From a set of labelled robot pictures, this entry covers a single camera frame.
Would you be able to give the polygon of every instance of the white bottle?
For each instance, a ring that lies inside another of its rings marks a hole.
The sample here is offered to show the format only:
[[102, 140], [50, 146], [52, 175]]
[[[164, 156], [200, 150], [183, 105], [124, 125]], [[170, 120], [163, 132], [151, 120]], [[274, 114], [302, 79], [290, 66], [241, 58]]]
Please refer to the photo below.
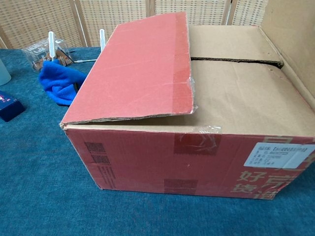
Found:
[[0, 59], [0, 86], [8, 83], [10, 80], [11, 76]]

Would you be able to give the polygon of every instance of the beige wall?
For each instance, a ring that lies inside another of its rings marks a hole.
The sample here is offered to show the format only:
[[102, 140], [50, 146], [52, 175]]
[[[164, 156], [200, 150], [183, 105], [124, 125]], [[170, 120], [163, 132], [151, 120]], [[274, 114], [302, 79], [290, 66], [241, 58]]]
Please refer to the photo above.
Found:
[[24, 48], [49, 31], [69, 47], [99, 46], [117, 24], [186, 11], [193, 25], [260, 25], [268, 0], [0, 0], [0, 48]]

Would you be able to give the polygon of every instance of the blue cloth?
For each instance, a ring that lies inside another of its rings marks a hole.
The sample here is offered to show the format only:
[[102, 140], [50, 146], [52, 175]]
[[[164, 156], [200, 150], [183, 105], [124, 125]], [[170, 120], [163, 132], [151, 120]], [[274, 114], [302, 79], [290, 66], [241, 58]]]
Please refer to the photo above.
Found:
[[0, 236], [314, 236], [315, 164], [272, 201], [99, 190], [58, 125], [67, 107], [46, 95], [20, 50], [0, 58], [12, 76], [0, 90], [27, 108], [0, 120]]
[[74, 83], [80, 87], [86, 74], [59, 65], [58, 60], [44, 61], [38, 76], [40, 83], [48, 96], [59, 105], [70, 105], [76, 95]]

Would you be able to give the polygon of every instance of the white label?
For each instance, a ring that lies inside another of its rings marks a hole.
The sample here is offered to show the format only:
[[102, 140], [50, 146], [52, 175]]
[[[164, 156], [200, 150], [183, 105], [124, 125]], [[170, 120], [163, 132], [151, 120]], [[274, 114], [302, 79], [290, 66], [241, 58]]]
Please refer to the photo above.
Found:
[[314, 144], [257, 143], [244, 166], [295, 169], [314, 150]]

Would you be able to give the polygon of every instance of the white plastic stick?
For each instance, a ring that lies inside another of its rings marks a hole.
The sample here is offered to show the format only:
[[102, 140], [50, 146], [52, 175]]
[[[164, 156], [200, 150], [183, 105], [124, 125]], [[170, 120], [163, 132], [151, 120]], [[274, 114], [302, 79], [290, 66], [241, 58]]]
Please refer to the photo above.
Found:
[[100, 52], [103, 52], [106, 44], [105, 40], [105, 30], [100, 29], [99, 30], [99, 38], [100, 38]]
[[49, 31], [48, 33], [48, 44], [49, 44], [49, 56], [51, 57], [51, 61], [53, 61], [56, 56], [56, 49], [55, 49], [55, 34], [52, 31]]

